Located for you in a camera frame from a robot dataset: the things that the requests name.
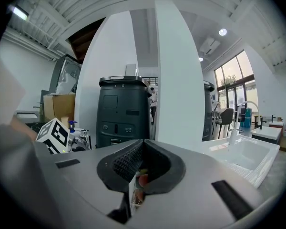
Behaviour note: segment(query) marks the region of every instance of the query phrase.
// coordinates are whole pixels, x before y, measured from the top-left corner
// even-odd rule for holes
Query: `black chair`
[[[223,111],[220,114],[220,118],[221,118],[220,120],[216,121],[216,124],[220,125],[218,139],[219,139],[219,135],[221,132],[221,127],[223,125],[228,125],[228,132],[227,132],[227,137],[228,137],[229,130],[230,130],[230,124],[232,123],[232,120],[233,120],[233,109],[226,109],[225,111]]]

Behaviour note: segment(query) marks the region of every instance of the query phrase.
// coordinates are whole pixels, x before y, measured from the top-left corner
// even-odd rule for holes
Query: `black slot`
[[[122,224],[125,224],[131,217],[129,192],[124,193],[120,208],[111,211],[107,216]]]
[[[120,140],[120,139],[110,139],[110,141],[111,141],[111,145],[121,143],[121,140]]]
[[[61,168],[65,168],[68,166],[73,166],[73,165],[78,164],[78,163],[80,163],[80,161],[78,159],[71,159],[71,160],[58,162],[58,163],[56,163],[56,166],[58,167],[58,169],[61,169]]]
[[[140,111],[126,110],[127,115],[140,115]]]
[[[239,220],[253,211],[251,206],[226,181],[216,181],[212,183],[212,186],[235,219]]]

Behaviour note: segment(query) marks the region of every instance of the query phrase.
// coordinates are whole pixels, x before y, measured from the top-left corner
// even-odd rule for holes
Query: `cardboard box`
[[[61,120],[62,117],[69,117],[74,120],[75,94],[69,95],[44,95],[43,108],[45,121],[54,118]]]

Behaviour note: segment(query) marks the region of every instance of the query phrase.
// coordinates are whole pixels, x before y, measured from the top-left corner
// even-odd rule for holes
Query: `recessed ceiling light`
[[[225,36],[226,34],[227,34],[227,30],[226,29],[222,28],[222,29],[219,30],[219,35]]]
[[[20,8],[19,6],[13,7],[12,11],[14,14],[18,15],[23,20],[25,21],[27,20],[29,14],[26,11],[24,11],[22,8]]]

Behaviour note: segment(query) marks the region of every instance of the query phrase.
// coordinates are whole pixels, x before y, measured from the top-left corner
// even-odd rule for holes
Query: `faucet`
[[[77,131],[80,132],[80,136],[74,136],[71,133],[69,135],[68,144],[70,147],[70,151],[72,150],[71,146],[73,144],[77,144],[85,150],[91,150],[91,139],[90,135],[88,134],[88,130],[77,128]]]
[[[258,121],[257,121],[257,125],[261,125],[261,116],[259,115],[259,108],[257,106],[256,103],[252,102],[252,101],[245,101],[242,104],[239,105],[238,109],[237,109],[237,116],[236,116],[236,121],[238,122],[238,116],[239,116],[239,112],[241,110],[241,107],[246,104],[246,103],[251,103],[254,104],[257,108],[257,115],[258,115]],[[234,126],[234,129],[232,130],[231,136],[230,136],[230,141],[229,141],[229,145],[234,144],[235,140],[236,140],[236,135],[237,135],[237,130],[236,130],[236,124]]]

